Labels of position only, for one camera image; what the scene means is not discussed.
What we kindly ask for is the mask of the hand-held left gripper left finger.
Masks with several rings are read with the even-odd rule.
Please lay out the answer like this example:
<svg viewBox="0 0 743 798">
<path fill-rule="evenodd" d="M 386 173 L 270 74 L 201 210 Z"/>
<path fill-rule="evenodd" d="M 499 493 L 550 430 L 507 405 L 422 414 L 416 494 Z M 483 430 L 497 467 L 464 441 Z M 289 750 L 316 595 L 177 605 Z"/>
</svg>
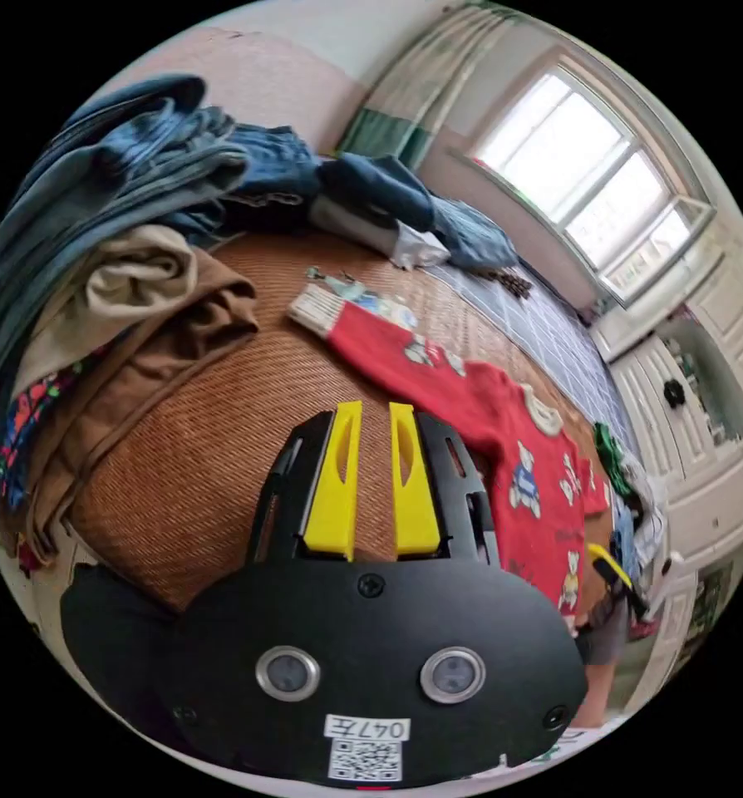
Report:
<svg viewBox="0 0 743 798">
<path fill-rule="evenodd" d="M 347 562 L 355 552 L 361 423 L 360 401 L 337 404 L 303 533 L 309 552 Z"/>
</svg>

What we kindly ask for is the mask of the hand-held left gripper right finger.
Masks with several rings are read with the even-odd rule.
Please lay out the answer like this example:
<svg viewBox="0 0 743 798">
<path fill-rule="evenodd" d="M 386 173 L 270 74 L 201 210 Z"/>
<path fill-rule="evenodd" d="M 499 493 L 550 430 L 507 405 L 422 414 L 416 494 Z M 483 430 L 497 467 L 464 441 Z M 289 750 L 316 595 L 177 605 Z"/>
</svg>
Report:
<svg viewBox="0 0 743 798">
<path fill-rule="evenodd" d="M 440 547 L 426 460 L 411 405 L 389 404 L 392 502 L 398 557 L 430 557 Z"/>
</svg>

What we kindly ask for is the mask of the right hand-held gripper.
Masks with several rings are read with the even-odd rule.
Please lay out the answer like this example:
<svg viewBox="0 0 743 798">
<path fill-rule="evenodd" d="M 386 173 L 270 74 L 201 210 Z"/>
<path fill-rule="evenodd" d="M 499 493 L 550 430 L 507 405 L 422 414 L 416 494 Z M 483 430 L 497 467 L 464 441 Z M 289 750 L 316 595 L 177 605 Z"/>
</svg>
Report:
<svg viewBox="0 0 743 798">
<path fill-rule="evenodd" d="M 635 619 L 644 621 L 649 604 L 615 558 L 599 544 L 587 544 L 587 551 L 594 571 L 607 585 L 613 598 L 625 600 Z"/>
</svg>

